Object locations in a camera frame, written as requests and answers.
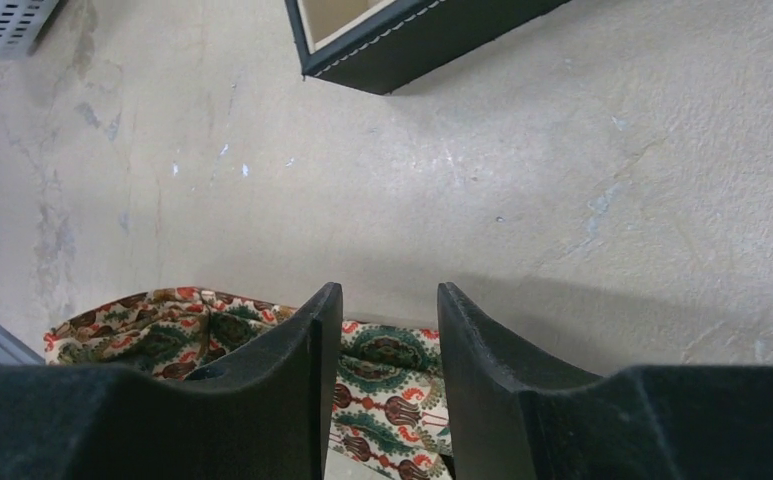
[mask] white plastic basket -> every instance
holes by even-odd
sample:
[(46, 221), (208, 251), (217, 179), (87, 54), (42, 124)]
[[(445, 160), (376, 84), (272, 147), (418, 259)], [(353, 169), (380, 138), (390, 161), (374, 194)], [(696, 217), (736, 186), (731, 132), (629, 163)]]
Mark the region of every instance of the white plastic basket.
[(59, 0), (0, 0), (0, 59), (27, 54)]

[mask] beige surface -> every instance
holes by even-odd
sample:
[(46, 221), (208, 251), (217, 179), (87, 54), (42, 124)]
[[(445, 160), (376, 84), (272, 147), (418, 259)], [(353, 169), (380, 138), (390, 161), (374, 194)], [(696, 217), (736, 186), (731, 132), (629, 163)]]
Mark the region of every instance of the beige surface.
[(301, 81), (283, 2), (51, 33), (0, 64), (0, 322), (37, 349), (160, 286), (430, 326), (453, 280), (598, 372), (773, 362), (773, 1), (575, 0), (390, 97)]

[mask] beige box lining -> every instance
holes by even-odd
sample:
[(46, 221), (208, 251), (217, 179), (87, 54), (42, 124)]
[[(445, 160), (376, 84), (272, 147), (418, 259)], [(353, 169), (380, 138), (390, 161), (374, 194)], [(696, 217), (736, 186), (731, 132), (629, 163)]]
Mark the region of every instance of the beige box lining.
[(298, 0), (309, 53), (383, 10), (395, 0)]

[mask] floral fabric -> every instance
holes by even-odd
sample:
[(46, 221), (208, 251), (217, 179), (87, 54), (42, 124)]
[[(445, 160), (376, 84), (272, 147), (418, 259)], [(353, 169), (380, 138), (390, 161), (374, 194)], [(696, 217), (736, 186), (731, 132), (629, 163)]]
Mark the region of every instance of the floral fabric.
[[(197, 287), (139, 293), (44, 335), (50, 365), (117, 362), (182, 379), (295, 309)], [(345, 321), (331, 449), (395, 480), (451, 479), (439, 333)]]

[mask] open box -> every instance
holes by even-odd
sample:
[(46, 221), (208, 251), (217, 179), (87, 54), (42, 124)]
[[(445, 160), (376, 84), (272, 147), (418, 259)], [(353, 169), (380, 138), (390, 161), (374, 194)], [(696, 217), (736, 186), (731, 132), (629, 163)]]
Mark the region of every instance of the open box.
[(385, 94), (568, 0), (286, 0), (305, 76)]

